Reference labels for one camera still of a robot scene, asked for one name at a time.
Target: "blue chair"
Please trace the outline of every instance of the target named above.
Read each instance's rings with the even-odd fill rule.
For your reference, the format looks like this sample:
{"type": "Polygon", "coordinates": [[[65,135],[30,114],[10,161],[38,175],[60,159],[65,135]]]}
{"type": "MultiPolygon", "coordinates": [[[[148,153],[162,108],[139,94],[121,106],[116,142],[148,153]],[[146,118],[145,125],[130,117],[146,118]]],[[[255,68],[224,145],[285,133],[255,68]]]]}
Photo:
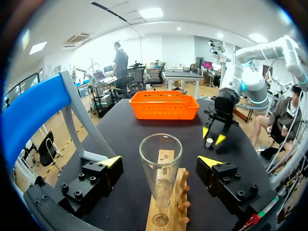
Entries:
{"type": "Polygon", "coordinates": [[[66,126],[80,157],[93,162],[115,157],[114,152],[91,121],[71,76],[66,70],[38,83],[18,96],[2,113],[1,139],[9,171],[12,170],[27,141],[60,109],[62,109],[66,126]],[[29,102],[35,103],[31,110],[26,109],[29,102]],[[100,145],[102,153],[90,153],[83,149],[74,126],[72,110],[88,134],[100,145]]]}

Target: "blue chair back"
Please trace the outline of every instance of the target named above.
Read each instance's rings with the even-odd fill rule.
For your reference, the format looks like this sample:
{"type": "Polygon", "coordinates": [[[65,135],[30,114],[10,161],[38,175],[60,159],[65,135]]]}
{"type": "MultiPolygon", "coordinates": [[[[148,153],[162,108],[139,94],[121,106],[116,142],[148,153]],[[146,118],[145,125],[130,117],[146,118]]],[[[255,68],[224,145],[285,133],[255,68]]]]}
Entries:
{"type": "Polygon", "coordinates": [[[1,138],[9,171],[33,134],[70,103],[62,76],[57,74],[18,96],[2,113],[1,138]]]}

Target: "gray jacket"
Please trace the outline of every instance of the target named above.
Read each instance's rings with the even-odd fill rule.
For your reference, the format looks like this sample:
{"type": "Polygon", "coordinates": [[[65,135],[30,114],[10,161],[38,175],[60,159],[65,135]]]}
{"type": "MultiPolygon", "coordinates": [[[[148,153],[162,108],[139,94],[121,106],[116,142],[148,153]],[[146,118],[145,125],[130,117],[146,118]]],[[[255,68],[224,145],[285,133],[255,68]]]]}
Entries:
{"type": "MultiPolygon", "coordinates": [[[[293,121],[293,117],[290,116],[287,113],[287,107],[289,106],[289,109],[290,109],[290,103],[291,103],[290,98],[281,100],[278,103],[275,110],[271,114],[271,118],[269,120],[269,126],[273,126],[275,121],[276,121],[276,124],[277,124],[280,131],[282,130],[284,125],[287,127],[287,129],[290,128],[292,121],[293,121]]],[[[302,118],[302,112],[299,108],[297,117],[296,117],[295,122],[294,122],[294,125],[292,127],[292,130],[290,131],[289,136],[288,136],[288,140],[294,140],[301,118],[302,118]]]]}

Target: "pink screen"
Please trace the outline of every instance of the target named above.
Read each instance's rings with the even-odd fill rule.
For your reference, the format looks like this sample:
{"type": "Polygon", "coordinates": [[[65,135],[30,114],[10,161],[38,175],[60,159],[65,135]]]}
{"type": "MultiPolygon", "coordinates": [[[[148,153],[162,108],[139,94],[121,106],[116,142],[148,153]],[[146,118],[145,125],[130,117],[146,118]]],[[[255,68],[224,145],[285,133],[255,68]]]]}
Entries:
{"type": "Polygon", "coordinates": [[[204,68],[213,69],[212,62],[203,61],[202,66],[204,68]]]}

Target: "bolt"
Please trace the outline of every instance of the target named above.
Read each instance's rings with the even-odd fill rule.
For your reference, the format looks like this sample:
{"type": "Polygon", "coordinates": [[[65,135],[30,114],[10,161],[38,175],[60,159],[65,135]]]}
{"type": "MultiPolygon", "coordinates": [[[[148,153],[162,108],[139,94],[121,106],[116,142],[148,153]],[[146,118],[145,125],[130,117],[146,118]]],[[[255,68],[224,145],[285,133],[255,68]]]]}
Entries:
{"type": "Polygon", "coordinates": [[[229,177],[224,177],[224,178],[223,178],[223,182],[227,183],[227,182],[229,182],[229,181],[230,181],[230,178],[229,178],[229,177]]]}
{"type": "Polygon", "coordinates": [[[245,192],[240,190],[237,192],[237,197],[239,197],[240,199],[242,199],[245,196],[245,192]]]}
{"type": "Polygon", "coordinates": [[[241,175],[240,173],[236,173],[236,174],[235,174],[235,178],[236,178],[236,179],[241,178],[241,176],[242,176],[242,175],[241,175]]]}
{"type": "Polygon", "coordinates": [[[74,195],[75,195],[75,198],[78,199],[78,200],[82,199],[82,197],[83,197],[81,191],[79,191],[79,190],[76,190],[74,192],[74,195]]]}
{"type": "Polygon", "coordinates": [[[63,193],[66,193],[68,191],[68,185],[67,184],[62,184],[61,188],[62,188],[63,193]]]}
{"type": "Polygon", "coordinates": [[[84,180],[85,178],[86,178],[85,174],[79,173],[79,175],[78,175],[79,180],[84,180]]]}
{"type": "Polygon", "coordinates": [[[90,183],[95,184],[96,183],[96,177],[90,177],[90,183]]]}
{"type": "Polygon", "coordinates": [[[258,191],[258,185],[257,184],[252,184],[251,185],[251,189],[253,190],[253,191],[258,191]]]}

